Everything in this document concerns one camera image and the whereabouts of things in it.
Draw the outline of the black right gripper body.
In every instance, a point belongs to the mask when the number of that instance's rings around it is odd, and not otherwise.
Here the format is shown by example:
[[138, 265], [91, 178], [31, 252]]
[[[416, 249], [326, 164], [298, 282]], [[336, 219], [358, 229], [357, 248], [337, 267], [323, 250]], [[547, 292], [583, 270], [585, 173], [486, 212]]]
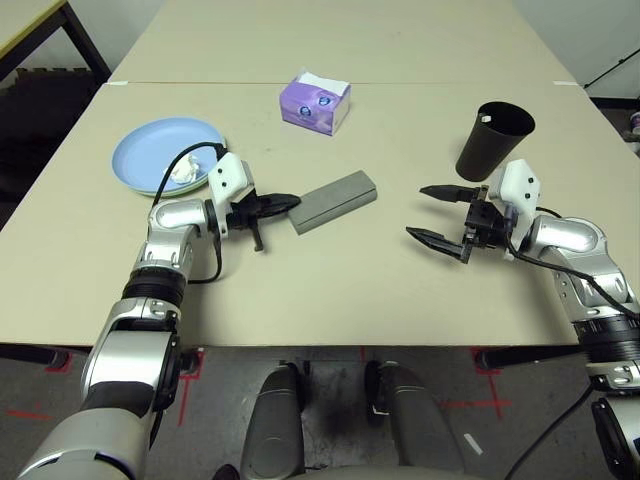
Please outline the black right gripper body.
[[503, 214], [487, 200], [489, 186], [471, 188], [462, 201], [469, 204], [462, 237], [462, 255], [470, 256], [474, 248], [505, 249]]

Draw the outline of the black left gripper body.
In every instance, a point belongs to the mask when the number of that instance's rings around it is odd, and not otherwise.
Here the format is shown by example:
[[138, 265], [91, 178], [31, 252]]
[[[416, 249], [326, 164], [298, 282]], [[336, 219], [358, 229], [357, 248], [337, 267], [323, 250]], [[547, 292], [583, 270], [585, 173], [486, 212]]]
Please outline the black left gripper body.
[[249, 192], [243, 199], [231, 203], [231, 212], [227, 215], [228, 230], [249, 230], [254, 240], [254, 250], [261, 252], [264, 244], [259, 232], [258, 219], [263, 211], [265, 200], [255, 191]]

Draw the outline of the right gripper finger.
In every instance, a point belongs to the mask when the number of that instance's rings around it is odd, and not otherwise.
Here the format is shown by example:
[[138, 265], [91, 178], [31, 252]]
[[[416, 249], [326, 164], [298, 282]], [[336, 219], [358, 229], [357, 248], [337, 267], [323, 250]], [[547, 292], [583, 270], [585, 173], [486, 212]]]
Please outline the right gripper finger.
[[456, 243], [446, 239], [444, 235], [431, 230], [409, 226], [407, 226], [405, 230], [412, 238], [429, 249], [450, 256], [463, 264], [469, 262], [474, 247], [474, 236], [472, 233], [465, 232], [462, 240]]
[[476, 189], [457, 185], [429, 185], [419, 189], [421, 194], [434, 199], [457, 203], [471, 203], [476, 198]]

